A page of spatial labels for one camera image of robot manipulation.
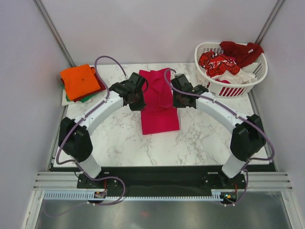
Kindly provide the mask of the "pink t-shirt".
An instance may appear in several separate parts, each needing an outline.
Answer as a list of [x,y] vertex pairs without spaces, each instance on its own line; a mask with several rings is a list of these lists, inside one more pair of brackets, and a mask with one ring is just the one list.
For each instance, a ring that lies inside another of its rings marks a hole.
[[179,131],[180,124],[177,109],[173,106],[173,94],[166,82],[170,80],[170,72],[140,70],[139,75],[148,81],[143,86],[145,108],[141,111],[142,134],[150,135],[170,131]]

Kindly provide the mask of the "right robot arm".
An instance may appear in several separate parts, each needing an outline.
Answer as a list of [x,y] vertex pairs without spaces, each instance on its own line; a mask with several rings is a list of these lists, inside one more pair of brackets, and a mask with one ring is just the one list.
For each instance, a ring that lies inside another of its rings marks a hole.
[[266,144],[261,118],[254,114],[246,116],[219,102],[207,88],[193,86],[184,74],[171,79],[173,105],[176,108],[192,107],[202,111],[221,123],[232,134],[231,155],[222,167],[218,182],[228,188],[235,183],[249,159]]

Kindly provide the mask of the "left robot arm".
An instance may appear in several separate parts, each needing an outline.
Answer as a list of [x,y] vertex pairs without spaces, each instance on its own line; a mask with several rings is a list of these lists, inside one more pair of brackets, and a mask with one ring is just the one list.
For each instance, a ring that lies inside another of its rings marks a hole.
[[59,155],[61,152],[66,153],[88,176],[88,182],[93,187],[101,187],[105,177],[92,154],[91,135],[103,121],[124,106],[128,105],[131,111],[143,110],[146,106],[143,93],[147,89],[148,81],[132,73],[129,79],[108,88],[105,98],[80,116],[74,119],[65,117],[60,125],[56,163],[64,164],[59,161]]

